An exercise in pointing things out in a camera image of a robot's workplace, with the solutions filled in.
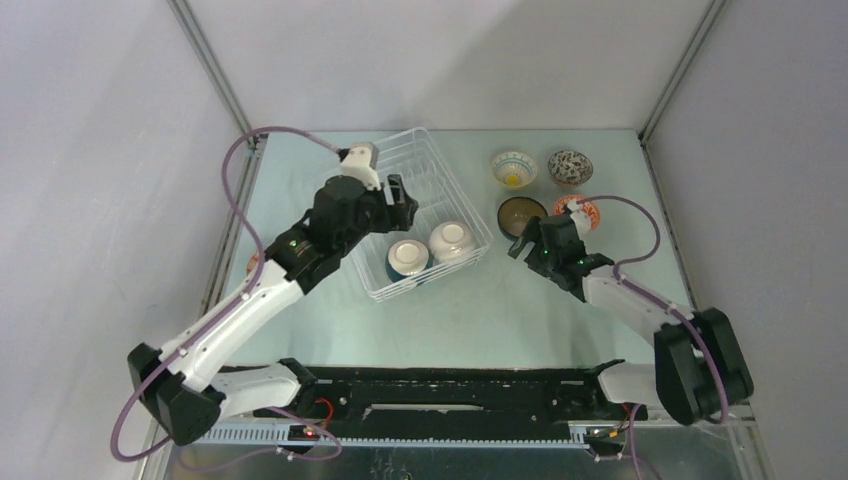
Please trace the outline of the white and navy bowl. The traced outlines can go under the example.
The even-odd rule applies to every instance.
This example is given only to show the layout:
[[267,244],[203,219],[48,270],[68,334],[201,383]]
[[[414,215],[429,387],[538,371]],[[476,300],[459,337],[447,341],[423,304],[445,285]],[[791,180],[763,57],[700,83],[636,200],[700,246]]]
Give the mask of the white and navy bowl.
[[433,265],[433,257],[425,244],[418,240],[404,239],[394,243],[388,250],[385,268],[392,282],[421,274]]

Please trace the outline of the plain white bowl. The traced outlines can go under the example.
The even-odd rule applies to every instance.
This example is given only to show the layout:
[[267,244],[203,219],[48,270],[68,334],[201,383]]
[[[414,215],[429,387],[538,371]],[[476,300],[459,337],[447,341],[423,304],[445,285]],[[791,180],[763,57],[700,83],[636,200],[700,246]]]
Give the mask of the plain white bowl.
[[428,247],[435,262],[448,263],[469,255],[477,247],[477,241],[468,225],[447,221],[433,229]]

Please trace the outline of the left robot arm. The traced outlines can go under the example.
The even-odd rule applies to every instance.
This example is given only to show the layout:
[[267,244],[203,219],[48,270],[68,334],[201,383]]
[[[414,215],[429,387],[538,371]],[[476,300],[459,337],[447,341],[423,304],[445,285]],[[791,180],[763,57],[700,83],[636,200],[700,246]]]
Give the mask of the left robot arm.
[[282,407],[297,417],[311,412],[315,378],[295,360],[234,373],[221,369],[266,322],[335,273],[366,236],[410,230],[417,209],[398,174],[374,190],[354,177],[333,176],[237,290],[162,347],[137,345],[127,357],[132,383],[168,439],[189,445],[224,417],[252,410]]

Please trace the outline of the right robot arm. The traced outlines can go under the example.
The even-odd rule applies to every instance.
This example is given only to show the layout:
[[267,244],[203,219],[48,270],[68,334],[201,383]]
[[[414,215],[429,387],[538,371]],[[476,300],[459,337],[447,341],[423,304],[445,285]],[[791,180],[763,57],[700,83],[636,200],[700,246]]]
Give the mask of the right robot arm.
[[532,217],[508,250],[577,300],[622,321],[653,350],[650,364],[616,361],[581,392],[585,411],[606,418],[621,404],[663,409],[681,425],[718,422],[755,391],[725,313],[676,304],[628,279],[615,262],[588,253],[582,212]]

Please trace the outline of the yellow patterned bowl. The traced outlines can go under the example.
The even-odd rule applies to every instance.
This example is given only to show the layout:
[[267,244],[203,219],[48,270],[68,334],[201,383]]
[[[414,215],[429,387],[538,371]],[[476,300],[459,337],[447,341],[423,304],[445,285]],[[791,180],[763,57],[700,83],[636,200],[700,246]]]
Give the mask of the yellow patterned bowl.
[[494,180],[506,189],[519,190],[531,185],[538,176],[538,165],[528,154],[507,150],[495,155],[490,162]]

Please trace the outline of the blue zigzag orange-inside bowl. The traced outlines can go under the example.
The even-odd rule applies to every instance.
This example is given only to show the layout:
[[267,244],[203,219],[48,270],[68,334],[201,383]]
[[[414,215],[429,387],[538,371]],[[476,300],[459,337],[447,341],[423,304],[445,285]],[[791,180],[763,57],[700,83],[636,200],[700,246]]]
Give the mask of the blue zigzag orange-inside bowl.
[[254,253],[248,260],[246,265],[246,274],[251,275],[259,265],[260,255],[259,253]]

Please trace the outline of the dark teal bowl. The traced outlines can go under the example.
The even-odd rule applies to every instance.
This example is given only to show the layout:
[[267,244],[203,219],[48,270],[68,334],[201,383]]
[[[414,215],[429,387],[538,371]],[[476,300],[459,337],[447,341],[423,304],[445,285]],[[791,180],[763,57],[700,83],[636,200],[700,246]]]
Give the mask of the dark teal bowl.
[[516,240],[533,217],[547,216],[546,208],[539,201],[526,196],[514,196],[500,204],[496,221],[505,238]]

